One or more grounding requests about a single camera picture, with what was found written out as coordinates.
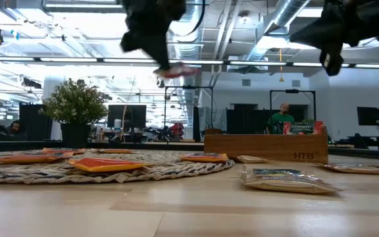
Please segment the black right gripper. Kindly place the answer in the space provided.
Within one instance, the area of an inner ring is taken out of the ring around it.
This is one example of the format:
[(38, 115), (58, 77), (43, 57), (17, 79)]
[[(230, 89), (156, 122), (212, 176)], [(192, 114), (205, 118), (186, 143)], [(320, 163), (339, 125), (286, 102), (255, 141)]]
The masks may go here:
[(344, 62), (340, 55), (343, 44), (358, 46), (358, 39), (351, 31), (357, 23), (357, 13), (353, 9), (330, 9), (327, 11), (327, 18), (331, 23), (331, 30), (326, 47), (322, 48), (330, 23), (322, 18), (291, 34), (290, 42), (321, 49), (319, 61), (323, 69), (327, 75), (336, 76)]

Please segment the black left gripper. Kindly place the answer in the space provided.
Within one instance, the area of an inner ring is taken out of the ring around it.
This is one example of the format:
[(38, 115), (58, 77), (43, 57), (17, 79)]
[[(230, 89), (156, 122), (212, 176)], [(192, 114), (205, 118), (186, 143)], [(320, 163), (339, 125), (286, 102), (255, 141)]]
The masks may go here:
[(143, 34), (142, 49), (151, 50), (151, 56), (158, 62), (161, 71), (170, 70), (166, 33), (171, 23), (171, 19), (162, 16), (140, 19), (130, 17), (126, 19), (128, 31)]

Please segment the red strawberry tea packet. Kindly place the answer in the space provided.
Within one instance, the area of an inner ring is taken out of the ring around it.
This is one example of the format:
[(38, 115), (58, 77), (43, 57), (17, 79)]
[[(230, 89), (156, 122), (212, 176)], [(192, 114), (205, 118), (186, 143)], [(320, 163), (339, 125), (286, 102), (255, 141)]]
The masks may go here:
[(321, 134), (322, 133), (322, 121), (312, 122), (285, 122), (283, 127), (283, 134)]
[(184, 64), (178, 64), (171, 69), (162, 70), (157, 69), (153, 71), (153, 74), (160, 78), (179, 78), (181, 76), (193, 76), (199, 72), (198, 68), (187, 66)]

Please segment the wooden tea box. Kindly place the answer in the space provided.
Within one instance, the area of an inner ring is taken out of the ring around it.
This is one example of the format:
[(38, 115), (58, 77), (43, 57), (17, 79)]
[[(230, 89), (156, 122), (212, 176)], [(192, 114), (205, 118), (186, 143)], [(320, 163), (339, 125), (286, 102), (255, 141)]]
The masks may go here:
[(319, 134), (209, 134), (204, 152), (263, 157), (275, 161), (328, 163), (328, 135), (325, 126)]

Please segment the gold vanilla tea packet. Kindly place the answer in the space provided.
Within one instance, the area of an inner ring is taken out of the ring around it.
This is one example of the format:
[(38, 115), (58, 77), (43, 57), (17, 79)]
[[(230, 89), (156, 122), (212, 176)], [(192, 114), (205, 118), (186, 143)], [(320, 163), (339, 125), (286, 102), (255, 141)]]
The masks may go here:
[(320, 168), (350, 174), (379, 174), (379, 167), (354, 164), (316, 164)]
[(240, 163), (245, 163), (245, 164), (249, 164), (249, 163), (267, 163), (267, 162), (269, 162), (268, 159), (264, 159), (264, 158), (261, 158), (261, 157), (248, 156), (248, 155), (240, 155), (240, 156), (237, 156), (236, 159)]
[(249, 169), (243, 166), (241, 183), (249, 188), (300, 194), (335, 194), (341, 190), (315, 176), (294, 169)]

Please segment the black computer monitor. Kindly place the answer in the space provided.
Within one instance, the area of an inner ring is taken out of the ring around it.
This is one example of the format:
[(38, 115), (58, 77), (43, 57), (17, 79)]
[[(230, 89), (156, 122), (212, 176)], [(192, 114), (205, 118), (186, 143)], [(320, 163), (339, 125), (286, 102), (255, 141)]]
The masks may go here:
[(146, 105), (109, 105), (107, 126), (114, 128), (114, 121), (120, 119), (126, 128), (145, 128), (146, 114)]

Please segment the red fabric bundle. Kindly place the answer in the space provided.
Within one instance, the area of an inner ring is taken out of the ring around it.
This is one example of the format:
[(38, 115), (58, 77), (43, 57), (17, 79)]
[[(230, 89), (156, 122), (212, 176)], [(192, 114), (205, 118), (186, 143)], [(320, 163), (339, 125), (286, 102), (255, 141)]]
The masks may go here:
[(170, 127), (173, 136), (182, 137), (184, 135), (184, 125), (182, 123), (174, 123), (173, 126)]

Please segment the small black monitor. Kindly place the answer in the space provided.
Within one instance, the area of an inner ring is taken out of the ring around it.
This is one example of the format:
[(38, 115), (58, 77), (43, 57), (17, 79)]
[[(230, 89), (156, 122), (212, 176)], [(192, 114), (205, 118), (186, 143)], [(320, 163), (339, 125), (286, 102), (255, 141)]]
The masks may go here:
[(359, 126), (379, 126), (378, 107), (357, 107)]

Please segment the person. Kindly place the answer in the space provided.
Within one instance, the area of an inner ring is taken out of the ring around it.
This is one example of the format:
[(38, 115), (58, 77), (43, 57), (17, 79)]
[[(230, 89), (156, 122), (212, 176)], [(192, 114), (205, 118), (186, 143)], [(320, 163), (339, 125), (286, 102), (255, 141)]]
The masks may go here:
[(284, 123), (295, 122), (295, 119), (288, 113), (289, 112), (289, 104), (282, 103), (280, 105), (280, 111), (274, 113), (268, 120), (266, 124), (266, 132), (268, 134), (283, 134)]
[(24, 133), (24, 127), (19, 120), (15, 120), (9, 126), (9, 131), (12, 135), (19, 135)]

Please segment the green artificial plant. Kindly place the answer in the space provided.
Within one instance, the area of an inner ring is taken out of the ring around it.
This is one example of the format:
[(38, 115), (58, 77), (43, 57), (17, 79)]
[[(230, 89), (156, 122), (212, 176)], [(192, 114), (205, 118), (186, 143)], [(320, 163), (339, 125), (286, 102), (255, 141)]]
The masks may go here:
[(69, 78), (43, 99), (44, 108), (39, 112), (59, 123), (92, 124), (107, 115), (106, 101), (98, 86)]

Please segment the black desk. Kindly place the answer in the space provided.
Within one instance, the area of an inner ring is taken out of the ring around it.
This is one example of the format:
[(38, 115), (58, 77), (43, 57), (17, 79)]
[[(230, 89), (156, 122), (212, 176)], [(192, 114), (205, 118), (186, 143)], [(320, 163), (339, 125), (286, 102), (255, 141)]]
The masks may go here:
[(348, 136), (347, 141), (354, 145), (357, 149), (369, 149), (369, 147), (377, 147), (379, 150), (379, 136), (362, 136), (356, 133), (354, 136)]

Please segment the black divider screens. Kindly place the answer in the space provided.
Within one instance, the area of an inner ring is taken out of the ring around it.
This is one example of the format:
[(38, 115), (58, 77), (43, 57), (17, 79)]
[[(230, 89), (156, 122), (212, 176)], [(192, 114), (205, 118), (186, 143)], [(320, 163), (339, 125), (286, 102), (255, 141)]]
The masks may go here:
[(229, 134), (264, 134), (270, 111), (257, 104), (233, 104), (226, 110), (226, 131)]

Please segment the woven round placemat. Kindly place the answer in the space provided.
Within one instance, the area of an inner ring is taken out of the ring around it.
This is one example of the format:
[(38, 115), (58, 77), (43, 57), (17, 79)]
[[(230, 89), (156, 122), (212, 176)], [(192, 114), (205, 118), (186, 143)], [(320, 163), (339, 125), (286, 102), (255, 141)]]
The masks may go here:
[[(30, 151), (0, 152), (0, 158), (10, 155), (36, 153)], [(184, 151), (133, 150), (129, 154), (98, 153), (89, 149), (85, 153), (73, 156), (74, 159), (87, 157), (114, 159), (147, 163), (146, 167), (130, 171), (88, 172), (81, 171), (67, 161), (54, 163), (35, 163), (28, 165), (4, 164), (0, 162), (0, 183), (14, 184), (60, 184), (60, 183), (108, 183), (131, 182), (139, 180), (162, 180), (199, 176), (229, 169), (235, 165), (233, 160), (219, 163), (200, 163), (181, 161)]]

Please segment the black plant pot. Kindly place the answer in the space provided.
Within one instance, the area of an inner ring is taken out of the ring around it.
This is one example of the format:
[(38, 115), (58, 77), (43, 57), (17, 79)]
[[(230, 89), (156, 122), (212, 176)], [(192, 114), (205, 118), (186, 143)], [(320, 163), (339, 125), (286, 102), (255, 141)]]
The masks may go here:
[(90, 133), (88, 124), (61, 124), (63, 144), (67, 148), (85, 148)]

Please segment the black partition panel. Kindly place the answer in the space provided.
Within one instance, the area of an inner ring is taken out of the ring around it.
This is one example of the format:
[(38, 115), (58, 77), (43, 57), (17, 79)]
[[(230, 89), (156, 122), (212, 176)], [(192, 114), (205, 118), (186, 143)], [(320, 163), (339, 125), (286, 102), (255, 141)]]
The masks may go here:
[(52, 119), (41, 113), (42, 104), (20, 104), (19, 120), (24, 126), (28, 141), (44, 141), (51, 137)]

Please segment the straight silver ventilation duct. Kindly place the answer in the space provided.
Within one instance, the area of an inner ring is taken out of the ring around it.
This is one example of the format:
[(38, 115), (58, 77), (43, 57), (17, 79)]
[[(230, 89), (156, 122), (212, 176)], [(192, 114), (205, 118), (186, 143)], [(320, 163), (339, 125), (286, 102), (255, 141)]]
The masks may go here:
[(187, 5), (186, 12), (179, 21), (174, 21), (169, 28), (170, 42), (177, 59), (200, 58), (200, 25), (205, 14), (201, 0), (195, 5)]

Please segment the black metal frame stand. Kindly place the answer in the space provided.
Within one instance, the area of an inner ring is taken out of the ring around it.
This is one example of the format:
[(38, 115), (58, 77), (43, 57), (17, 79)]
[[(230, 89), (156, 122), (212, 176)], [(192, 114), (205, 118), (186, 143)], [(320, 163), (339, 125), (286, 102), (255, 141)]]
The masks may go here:
[(283, 93), (303, 93), (306, 96), (306, 93), (311, 93), (313, 95), (313, 118), (314, 120), (317, 120), (316, 117), (316, 92), (314, 90), (297, 90), (297, 89), (286, 89), (286, 90), (270, 90), (269, 91), (269, 109), (270, 109), (270, 116), (272, 116), (272, 103), (273, 98), (272, 94), (274, 92), (283, 92)]
[[(202, 102), (197, 99), (201, 98), (203, 92), (210, 91), (210, 122), (205, 122), (208, 128), (213, 127), (213, 87), (212, 86), (165, 86), (164, 87), (164, 105), (163, 105), (163, 128), (166, 129), (170, 142), (200, 142), (200, 108)], [(170, 129), (174, 123), (184, 125), (184, 135), (182, 137), (173, 136)]]

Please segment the long ceiling light rail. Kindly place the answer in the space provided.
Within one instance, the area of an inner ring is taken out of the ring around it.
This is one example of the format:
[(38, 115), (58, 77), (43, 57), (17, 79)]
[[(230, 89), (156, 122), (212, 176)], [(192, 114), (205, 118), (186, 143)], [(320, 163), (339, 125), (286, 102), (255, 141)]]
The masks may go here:
[[(0, 62), (21, 63), (67, 63), (67, 64), (155, 64), (153, 59), (134, 58), (85, 58), (85, 57), (2, 57)], [(218, 65), (218, 66), (293, 66), (293, 67), (321, 67), (320, 63), (308, 62), (280, 62), (280, 61), (229, 61), (229, 60), (170, 60), (170, 63), (184, 63), (189, 65)], [(343, 63), (342, 68), (379, 69), (379, 64)]]

